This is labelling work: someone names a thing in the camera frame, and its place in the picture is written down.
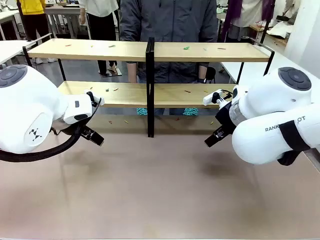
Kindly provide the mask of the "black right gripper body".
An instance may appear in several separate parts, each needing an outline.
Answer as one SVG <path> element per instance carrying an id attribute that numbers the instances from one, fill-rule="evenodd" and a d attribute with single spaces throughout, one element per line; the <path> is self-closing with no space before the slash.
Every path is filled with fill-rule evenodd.
<path id="1" fill-rule="evenodd" d="M 221 124 L 221 126 L 216 130 L 219 137 L 226 137 L 234 132 L 234 123 L 232 122 L 229 113 L 231 106 L 231 102 L 227 103 L 218 111 L 215 116 L 215 118 Z"/>

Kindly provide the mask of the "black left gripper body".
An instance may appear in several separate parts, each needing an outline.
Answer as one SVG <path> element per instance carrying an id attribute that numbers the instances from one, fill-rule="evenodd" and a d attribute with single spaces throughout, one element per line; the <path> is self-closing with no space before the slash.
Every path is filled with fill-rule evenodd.
<path id="1" fill-rule="evenodd" d="M 92 137 L 92 129 L 86 125 L 77 124 L 75 126 L 75 138 L 91 138 Z"/>

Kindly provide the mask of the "person's right hand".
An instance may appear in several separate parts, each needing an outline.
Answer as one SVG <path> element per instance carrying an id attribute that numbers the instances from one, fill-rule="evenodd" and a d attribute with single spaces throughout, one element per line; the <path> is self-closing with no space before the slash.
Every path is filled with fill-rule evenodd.
<path id="1" fill-rule="evenodd" d="M 137 69 L 133 68 L 133 69 L 128 69 L 128 81 L 130 83 L 136 84 L 137 81 Z"/>

